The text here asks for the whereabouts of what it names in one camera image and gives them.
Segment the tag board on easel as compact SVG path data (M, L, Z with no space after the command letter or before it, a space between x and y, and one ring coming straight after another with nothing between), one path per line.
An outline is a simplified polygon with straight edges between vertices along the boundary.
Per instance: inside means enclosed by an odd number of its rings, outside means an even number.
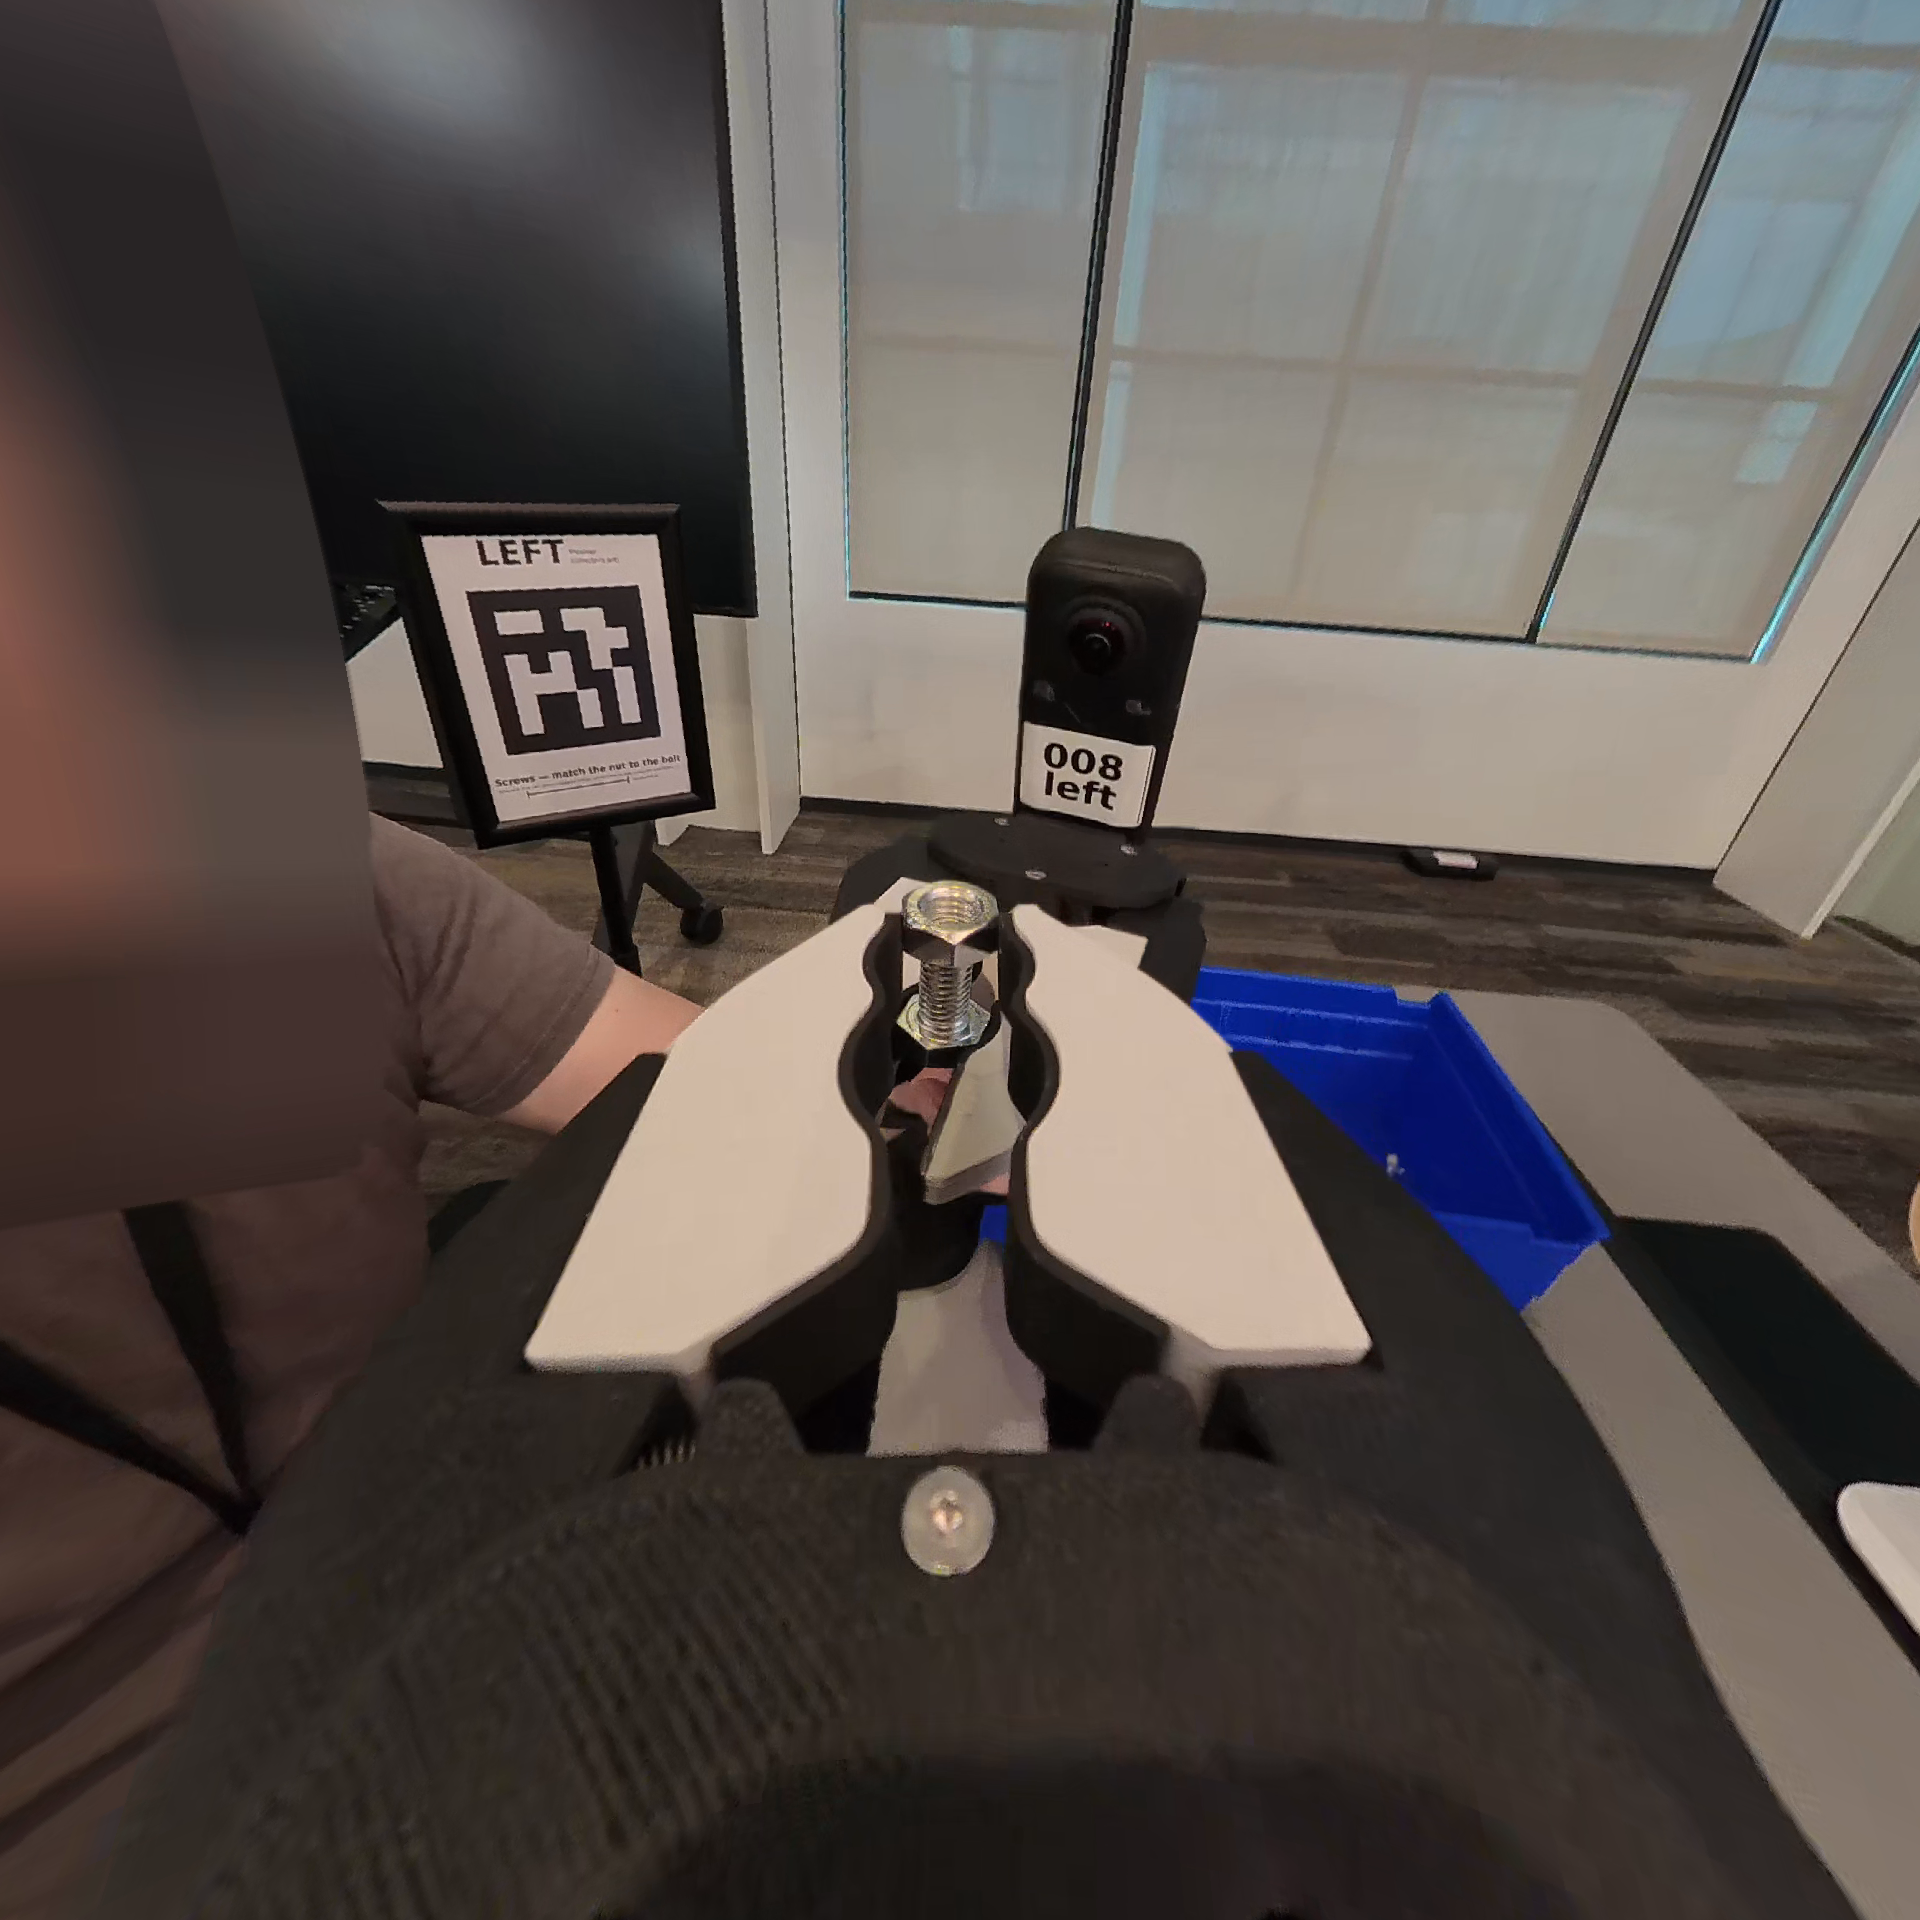
M716 802L674 502L382 500L399 621L448 790L478 848L583 842L596 943L640 974L644 893L716 943L718 903L658 853Z

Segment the large black wall screen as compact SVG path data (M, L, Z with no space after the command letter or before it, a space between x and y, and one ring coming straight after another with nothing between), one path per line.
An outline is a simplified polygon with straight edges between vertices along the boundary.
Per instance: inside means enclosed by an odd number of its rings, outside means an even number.
M384 502L674 505L757 609L716 2L162 2L327 574Z

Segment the person's left forearm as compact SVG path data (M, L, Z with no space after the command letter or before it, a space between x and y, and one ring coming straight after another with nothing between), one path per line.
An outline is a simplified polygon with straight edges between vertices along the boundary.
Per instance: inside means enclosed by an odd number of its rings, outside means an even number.
M523 1132L556 1136L635 1061L666 1056L701 1010L696 1001L618 967L558 1061L515 1100L496 1094L476 1111Z

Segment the thick short steel bolt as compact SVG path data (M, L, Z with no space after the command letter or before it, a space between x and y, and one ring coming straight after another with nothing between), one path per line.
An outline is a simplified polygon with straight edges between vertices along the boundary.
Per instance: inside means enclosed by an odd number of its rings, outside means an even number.
M933 880L901 901L903 953L919 964L924 1001L956 1008L975 998L975 982L996 946L996 897L972 880Z

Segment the large framed window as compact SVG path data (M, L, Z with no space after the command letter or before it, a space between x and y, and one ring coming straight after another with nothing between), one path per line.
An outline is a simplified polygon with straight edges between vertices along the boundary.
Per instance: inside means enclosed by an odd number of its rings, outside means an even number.
M1912 2L834 10L858 596L1760 661L1916 385Z

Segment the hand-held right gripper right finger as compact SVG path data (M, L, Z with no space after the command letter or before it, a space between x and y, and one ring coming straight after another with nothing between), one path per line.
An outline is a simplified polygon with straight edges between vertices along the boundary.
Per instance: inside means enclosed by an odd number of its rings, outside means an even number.
M1374 1335L1286 1165L1279 1078L1183 998L1040 998L1040 910L1002 920L1010 1148L1002 1297L1040 1447L1085 1449L1138 1381L1362 1381Z

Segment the white board stand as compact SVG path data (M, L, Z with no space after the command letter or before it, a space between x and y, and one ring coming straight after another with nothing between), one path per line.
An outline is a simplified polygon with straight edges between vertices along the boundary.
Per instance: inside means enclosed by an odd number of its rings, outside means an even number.
M1918 1504L1918 1488L1896 1480L1852 1480L1835 1498L1843 1540L1912 1634L1920 1624Z

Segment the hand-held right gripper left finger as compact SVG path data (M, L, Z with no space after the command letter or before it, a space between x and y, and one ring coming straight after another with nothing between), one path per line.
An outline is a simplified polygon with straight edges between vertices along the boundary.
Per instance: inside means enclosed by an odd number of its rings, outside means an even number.
M667 1050L523 1357L660 1375L691 1405L771 1384L864 1449L895 1326L901 916L861 904L714 1001Z

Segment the blue plastic bin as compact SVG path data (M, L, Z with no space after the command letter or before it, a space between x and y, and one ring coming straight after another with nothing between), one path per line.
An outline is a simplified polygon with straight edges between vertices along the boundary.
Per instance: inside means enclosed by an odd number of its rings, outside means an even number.
M1267 1057L1399 1182L1516 1308L1611 1236L1495 1054L1445 992L1204 967L1194 1010Z

